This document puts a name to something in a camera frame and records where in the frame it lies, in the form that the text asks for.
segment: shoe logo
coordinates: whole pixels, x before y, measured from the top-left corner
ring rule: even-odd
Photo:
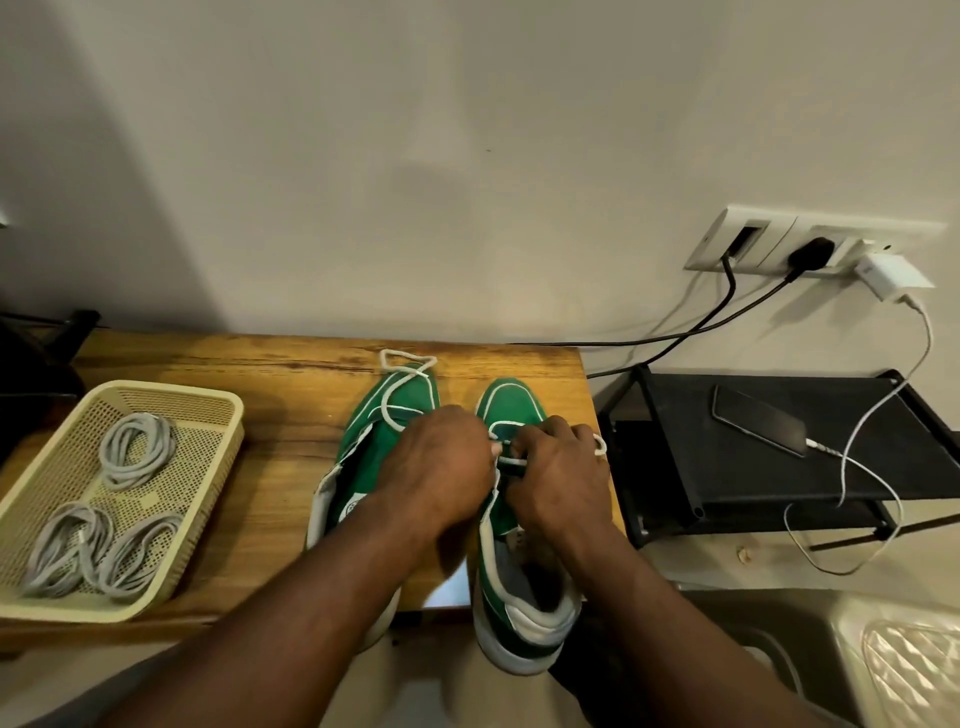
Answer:
[[[344,510],[340,512],[340,518],[337,519],[337,523],[343,521],[344,518],[350,515],[350,512],[356,508],[357,503],[363,500],[367,496],[366,493],[354,493],[350,496],[350,500],[347,501],[347,505],[344,506]]]

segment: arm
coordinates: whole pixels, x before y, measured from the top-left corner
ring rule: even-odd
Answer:
[[[558,417],[524,427],[525,476],[507,489],[524,528],[539,531],[603,615],[639,687],[666,725],[820,723],[804,703],[643,559],[611,521],[610,471],[589,427]]]
[[[492,484],[478,418],[456,406],[417,418],[384,460],[375,492],[105,724],[316,726],[394,591],[441,532],[476,513]]]

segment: white cable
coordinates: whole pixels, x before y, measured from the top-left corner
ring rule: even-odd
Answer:
[[[183,516],[174,511],[160,513],[137,522],[110,547],[103,563],[97,569],[97,589],[111,599],[132,600],[150,586],[159,563],[143,568],[150,543],[164,531],[173,536],[177,533]],[[123,570],[120,565],[134,554],[130,564]]]
[[[147,436],[146,450],[137,462],[126,465],[130,445],[140,432]],[[164,418],[149,412],[121,418],[100,441],[104,485],[112,491],[143,485],[173,457],[176,446],[170,423]]]
[[[524,427],[525,423],[518,423],[518,422],[514,422],[513,420],[497,420],[495,423],[492,423],[490,427],[487,428],[487,434],[490,436],[490,439],[494,440],[495,442],[501,443],[503,445],[504,450],[506,450],[506,448],[510,446],[511,441],[501,440],[496,436],[496,434],[493,432],[493,429],[498,425],[516,425],[517,427]],[[606,455],[607,443],[597,433],[593,432],[592,435],[593,435],[593,439],[596,440],[596,443],[597,443],[597,449],[593,451],[593,454],[596,455],[597,457],[600,457],[601,455]],[[500,463],[503,463],[505,465],[517,465],[517,466],[520,466],[521,468],[527,467],[527,461],[522,457],[508,457],[507,455],[500,455],[497,458],[497,460]]]
[[[112,540],[110,516],[85,503],[64,503],[36,538],[20,581],[21,593],[64,596],[82,581],[96,588],[96,567]]]
[[[806,443],[809,447],[816,448],[820,452],[825,452],[826,454],[833,455],[834,457],[841,457],[841,458],[843,457],[842,452],[839,452],[832,448],[828,448],[826,445],[821,445],[820,443],[814,440],[807,440]],[[884,549],[886,549],[886,547],[888,547],[891,543],[893,543],[893,540],[899,536],[900,529],[903,527],[903,517],[905,513],[903,509],[903,501],[900,500],[900,496],[897,495],[897,491],[895,491],[886,480],[884,480],[882,477],[880,477],[879,475],[874,473],[872,470],[870,470],[870,468],[854,460],[853,458],[848,456],[847,460],[852,462],[857,468],[862,470],[864,473],[866,473],[867,475],[875,479],[876,482],[878,482],[880,485],[886,488],[890,492],[890,495],[893,496],[894,500],[897,502],[897,525],[894,528],[893,533],[890,534],[890,537],[886,539],[882,544],[880,544],[880,548],[878,548],[876,551],[870,554],[870,556],[868,556],[866,559],[861,561],[852,569],[847,569],[846,571],[833,571],[830,569],[825,569],[824,567],[820,566],[813,560],[813,557],[801,545],[801,543],[797,541],[797,537],[794,535],[793,531],[790,529],[790,523],[787,522],[787,514],[790,512],[790,508],[793,506],[793,503],[790,503],[786,508],[783,509],[783,526],[786,528],[786,532],[790,536],[790,539],[793,541],[794,545],[800,550],[800,553],[804,555],[806,560],[810,562],[810,566],[812,566],[814,569],[816,569],[817,571],[822,571],[823,573],[832,574],[834,576],[850,576],[851,574],[857,573],[863,567],[869,564],[871,561],[876,559],[877,556],[883,553]]]
[[[906,376],[903,378],[903,381],[890,390],[886,397],[883,397],[873,407],[868,409],[864,413],[863,417],[861,417],[857,422],[857,424],[853,426],[853,432],[850,433],[850,438],[847,440],[847,446],[843,448],[843,454],[840,456],[840,502],[837,503],[838,506],[843,505],[844,501],[847,499],[847,462],[851,460],[850,448],[853,445],[853,440],[856,439],[857,434],[860,432],[860,428],[881,406],[886,404],[889,400],[900,393],[900,390],[907,385],[907,382],[910,381],[910,377],[912,377],[917,370],[921,368],[926,361],[926,358],[930,356],[930,352],[933,350],[933,324],[930,322],[930,316],[926,312],[926,309],[919,301],[914,299],[913,296],[910,296],[909,294],[903,296],[903,298],[900,300],[919,313],[924,319],[924,327],[926,328],[926,349],[924,350],[924,355],[920,357],[920,360],[916,364],[914,364],[913,369],[907,372]]]
[[[143,433],[143,457],[130,465],[127,455],[133,439]],[[100,442],[101,479],[111,491],[142,485],[169,462],[176,449],[170,423],[149,412],[134,412],[117,421]],[[69,502],[57,508],[36,537],[20,582],[25,596],[56,598],[73,592],[81,581],[111,598],[129,599],[150,584],[156,567],[141,569],[147,546],[165,530],[176,533],[183,521],[177,513],[163,513],[136,523],[113,542],[110,516],[85,503]],[[118,571],[136,549],[132,563]]]
[[[421,364],[416,369],[405,366],[403,364],[400,364],[398,366],[393,366],[387,363],[388,355],[403,356],[412,361],[421,362]],[[415,376],[422,376],[424,379],[426,379],[426,388],[427,388],[427,391],[430,393],[430,405],[431,405],[430,408],[436,409],[437,403],[433,399],[433,387],[430,384],[430,377],[427,376],[427,374],[425,373],[426,370],[434,366],[436,363],[437,363],[436,356],[417,356],[414,353],[401,352],[396,349],[380,350],[380,368],[384,372],[406,372],[407,373],[407,376],[402,376],[400,379],[398,379],[389,387],[387,387],[387,389],[383,393],[383,396],[380,398],[380,414],[383,416],[383,421],[387,423],[387,425],[392,427],[394,430],[396,430],[397,432],[402,432],[404,429],[406,429],[406,427],[404,425],[401,425],[399,422],[394,420],[393,417],[390,416],[390,410],[388,408],[391,406],[395,406],[395,405],[389,404],[390,395],[392,395],[397,389],[402,387],[404,384],[406,384],[408,381],[413,379]]]
[[[859,468],[864,473],[872,477],[874,480],[876,480],[880,485],[882,485],[884,488],[886,488],[890,492],[890,495],[893,496],[894,500],[897,502],[897,512],[898,512],[897,525],[894,528],[893,533],[891,533],[890,537],[887,538],[880,545],[880,548],[878,548],[870,556],[868,556],[864,561],[860,562],[852,569],[848,569],[845,571],[833,571],[830,569],[825,569],[819,566],[816,562],[814,562],[813,557],[807,552],[807,550],[803,546],[801,546],[800,542],[797,541],[797,537],[794,536],[793,531],[790,529],[790,524],[787,522],[787,514],[790,512],[790,508],[793,506],[793,503],[790,503],[789,505],[787,505],[786,508],[783,509],[783,525],[786,528],[786,532],[787,534],[789,534],[790,539],[793,541],[796,547],[800,550],[800,552],[804,555],[806,560],[810,563],[810,566],[812,566],[814,569],[818,571],[822,571],[823,573],[833,574],[834,576],[850,576],[851,574],[854,574],[860,571],[860,569],[862,569],[864,566],[866,566],[871,561],[876,559],[877,556],[883,553],[884,549],[886,549],[886,547],[888,547],[894,541],[894,539],[896,539],[899,536],[900,529],[903,526],[903,518],[904,518],[903,501],[900,500],[900,496],[897,494],[897,491],[895,491],[890,486],[890,484],[886,480],[884,480],[882,477],[874,473],[872,470],[867,468],[862,463],[859,463],[850,457],[850,450],[853,445],[853,440],[856,439],[856,436],[860,432],[860,429],[861,427],[863,427],[864,423],[866,423],[867,420],[870,419],[871,415],[873,415],[880,407],[882,407],[886,402],[888,402],[889,400],[891,400],[893,397],[895,397],[897,394],[900,393],[900,390],[902,390],[903,387],[907,385],[907,383],[910,381],[910,377],[916,374],[917,370],[921,368],[921,366],[926,361],[926,358],[930,356],[930,352],[933,350],[933,324],[930,321],[930,316],[926,312],[926,309],[924,308],[923,304],[909,294],[904,295],[900,300],[906,303],[911,308],[913,308],[915,311],[917,311],[917,313],[919,313],[921,317],[924,319],[924,328],[926,329],[926,348],[924,349],[923,355],[920,357],[917,363],[913,366],[913,368],[909,372],[907,372],[906,376],[903,378],[903,381],[900,384],[898,384],[896,387],[894,387],[887,395],[881,398],[880,401],[878,401],[874,406],[868,409],[863,414],[863,417],[861,417],[859,421],[857,421],[856,425],[853,427],[853,432],[850,433],[850,437],[847,439],[847,444],[843,448],[843,452],[840,452],[833,448],[828,448],[826,445],[822,445],[821,443],[818,443],[815,440],[808,439],[806,441],[806,444],[809,447],[815,448],[820,452],[825,452],[828,455],[833,455],[834,457],[840,458],[840,500],[837,503],[838,508],[842,506],[844,502],[847,500],[847,463],[853,463],[857,468]]]

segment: shoe sole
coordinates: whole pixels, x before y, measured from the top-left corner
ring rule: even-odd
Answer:
[[[528,659],[518,657],[510,652],[496,640],[490,621],[487,619],[487,612],[483,608],[483,590],[480,587],[480,579],[477,577],[473,584],[473,633],[477,637],[477,644],[488,660],[504,672],[512,675],[526,677],[529,675],[538,675],[546,671],[557,662],[560,651],[564,648],[563,644],[557,647],[557,651],[546,657]]]
[[[400,590],[397,589],[394,592],[393,597],[390,599],[390,604],[388,604],[387,608],[380,613],[380,616],[376,618],[376,622],[373,623],[372,627],[367,630],[367,634],[364,635],[363,643],[357,650],[358,655],[364,650],[370,649],[375,644],[380,642],[380,638],[387,633],[387,628],[390,627],[390,622],[394,620],[396,606],[399,603]]]

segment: plug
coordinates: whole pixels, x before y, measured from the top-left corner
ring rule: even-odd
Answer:
[[[790,272],[784,280],[792,283],[807,271],[819,271],[833,256],[834,248],[836,245],[828,237],[815,237],[802,245],[786,259]]]
[[[934,287],[913,263],[892,253],[864,255],[853,271],[881,301],[909,299],[911,291]]]

